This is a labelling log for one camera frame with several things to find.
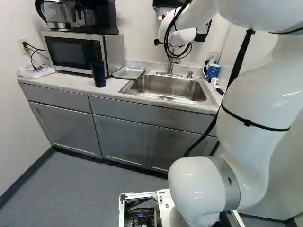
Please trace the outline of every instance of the cabinet drawer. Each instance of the cabinet drawer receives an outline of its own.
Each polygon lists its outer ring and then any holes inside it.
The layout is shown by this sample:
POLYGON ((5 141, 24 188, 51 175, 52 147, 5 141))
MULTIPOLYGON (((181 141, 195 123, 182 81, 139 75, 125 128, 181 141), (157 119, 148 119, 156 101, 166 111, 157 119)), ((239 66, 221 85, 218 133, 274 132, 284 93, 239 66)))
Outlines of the cabinet drawer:
POLYGON ((22 83, 20 86, 29 101, 91 112, 87 95, 22 83))
POLYGON ((213 115, 89 96, 94 114, 203 134, 213 115))

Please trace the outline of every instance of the gray carpet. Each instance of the gray carpet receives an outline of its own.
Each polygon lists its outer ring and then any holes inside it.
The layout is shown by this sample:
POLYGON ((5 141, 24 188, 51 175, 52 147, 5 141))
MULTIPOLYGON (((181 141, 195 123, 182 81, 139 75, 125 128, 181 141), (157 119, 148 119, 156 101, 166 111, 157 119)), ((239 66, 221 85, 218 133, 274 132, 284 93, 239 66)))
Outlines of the gray carpet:
POLYGON ((166 180, 55 153, 0 210, 1 227, 117 227, 119 194, 166 180))

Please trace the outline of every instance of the backsplash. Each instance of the backsplash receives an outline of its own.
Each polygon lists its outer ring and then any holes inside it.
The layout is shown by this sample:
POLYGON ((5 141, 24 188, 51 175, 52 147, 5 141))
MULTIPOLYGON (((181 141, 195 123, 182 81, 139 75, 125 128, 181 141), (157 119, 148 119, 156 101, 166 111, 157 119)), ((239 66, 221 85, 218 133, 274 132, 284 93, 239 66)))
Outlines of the backsplash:
MULTIPOLYGON (((133 59, 126 59, 126 65, 129 66, 139 66, 144 67, 147 70, 156 70, 161 72, 166 72, 168 63, 163 62, 156 62, 156 61, 141 61, 141 60, 133 60, 133 59)), ((173 72, 186 75, 189 71, 194 73, 194 76, 201 76, 202 75, 202 67, 200 66, 190 66, 190 65, 182 65, 182 64, 175 64, 173 72)))

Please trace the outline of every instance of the stainless steel sink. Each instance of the stainless steel sink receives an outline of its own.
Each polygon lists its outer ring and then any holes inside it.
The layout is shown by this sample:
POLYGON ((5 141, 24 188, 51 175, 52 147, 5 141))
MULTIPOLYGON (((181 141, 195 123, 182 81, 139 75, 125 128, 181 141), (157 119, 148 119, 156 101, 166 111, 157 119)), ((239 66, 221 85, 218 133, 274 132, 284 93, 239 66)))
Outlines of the stainless steel sink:
POLYGON ((145 73, 137 80, 129 81, 119 92, 187 103, 207 100, 202 84, 197 80, 153 73, 145 73))

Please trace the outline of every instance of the white countertop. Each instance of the white countertop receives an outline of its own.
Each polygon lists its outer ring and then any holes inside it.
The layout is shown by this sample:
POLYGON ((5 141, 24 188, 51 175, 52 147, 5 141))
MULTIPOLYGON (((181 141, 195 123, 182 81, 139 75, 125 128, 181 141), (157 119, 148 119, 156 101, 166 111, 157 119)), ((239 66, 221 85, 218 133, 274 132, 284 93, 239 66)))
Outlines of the white countertop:
POLYGON ((36 86, 54 88, 86 95, 162 106, 205 114, 215 114, 219 108, 218 103, 222 100, 220 94, 218 94, 214 89, 211 90, 212 87, 210 84, 206 85, 205 87, 208 88, 208 96, 212 96, 210 98, 211 101, 196 102, 194 104, 190 104, 119 93, 120 89, 124 87, 124 85, 128 82, 128 80, 125 79, 108 78, 106 79, 106 86, 102 88, 95 87, 94 79, 91 77, 76 76, 59 72, 38 79, 25 79, 18 77, 18 81, 19 83, 32 84, 36 86))

